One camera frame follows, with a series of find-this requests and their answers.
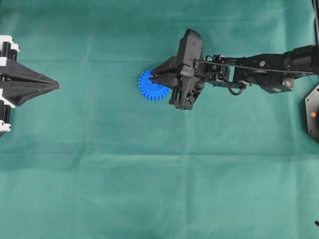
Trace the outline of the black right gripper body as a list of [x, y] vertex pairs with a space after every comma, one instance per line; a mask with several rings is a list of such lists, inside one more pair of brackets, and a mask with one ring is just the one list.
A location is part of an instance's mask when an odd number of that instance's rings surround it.
[[179, 84], [174, 86], [169, 103], [179, 110], [191, 110], [204, 89], [204, 82], [196, 76], [202, 71], [203, 44], [198, 32], [188, 29], [180, 40], [176, 56], [176, 76]]

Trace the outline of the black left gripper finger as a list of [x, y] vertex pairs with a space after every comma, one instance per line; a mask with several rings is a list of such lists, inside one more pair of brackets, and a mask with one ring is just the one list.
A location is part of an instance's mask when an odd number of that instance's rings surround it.
[[31, 82], [59, 85], [59, 83], [45, 75], [37, 73], [24, 65], [11, 60], [1, 59], [0, 60], [0, 73], [9, 78], [22, 79]]
[[21, 106], [26, 101], [59, 89], [59, 84], [1, 83], [3, 98], [12, 106]]

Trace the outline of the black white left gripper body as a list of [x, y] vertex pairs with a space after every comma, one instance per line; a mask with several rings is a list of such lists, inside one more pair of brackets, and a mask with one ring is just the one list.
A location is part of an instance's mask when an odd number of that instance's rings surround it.
[[[0, 36], [0, 67], [6, 67], [7, 61], [17, 59], [19, 45], [14, 43], [10, 35]], [[15, 105], [4, 97], [4, 82], [7, 80], [4, 73], [0, 73], [0, 135], [11, 131], [10, 114]]]

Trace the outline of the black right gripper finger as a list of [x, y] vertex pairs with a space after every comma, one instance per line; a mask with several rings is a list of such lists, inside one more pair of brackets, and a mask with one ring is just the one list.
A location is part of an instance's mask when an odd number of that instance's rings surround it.
[[177, 73], [156, 74], [155, 72], [151, 72], [150, 81], [172, 90], [178, 91], [180, 88], [180, 76]]
[[179, 68], [176, 65], [176, 56], [172, 56], [164, 61], [159, 66], [151, 70], [152, 75], [163, 75], [166, 73], [178, 73]]

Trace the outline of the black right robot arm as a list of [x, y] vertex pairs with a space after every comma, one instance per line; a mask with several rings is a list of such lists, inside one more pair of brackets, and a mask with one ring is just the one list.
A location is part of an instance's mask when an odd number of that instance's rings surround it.
[[293, 90], [298, 78], [318, 75], [319, 47], [308, 45], [283, 54], [250, 57], [204, 56], [201, 35], [188, 29], [172, 56], [151, 70], [150, 81], [172, 90], [170, 105], [191, 110], [205, 84], [240, 95], [251, 85], [275, 94]]

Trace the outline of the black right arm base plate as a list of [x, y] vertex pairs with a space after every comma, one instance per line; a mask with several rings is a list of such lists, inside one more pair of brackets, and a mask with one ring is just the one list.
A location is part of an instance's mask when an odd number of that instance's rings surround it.
[[319, 86], [317, 85], [305, 98], [308, 134], [319, 142]]

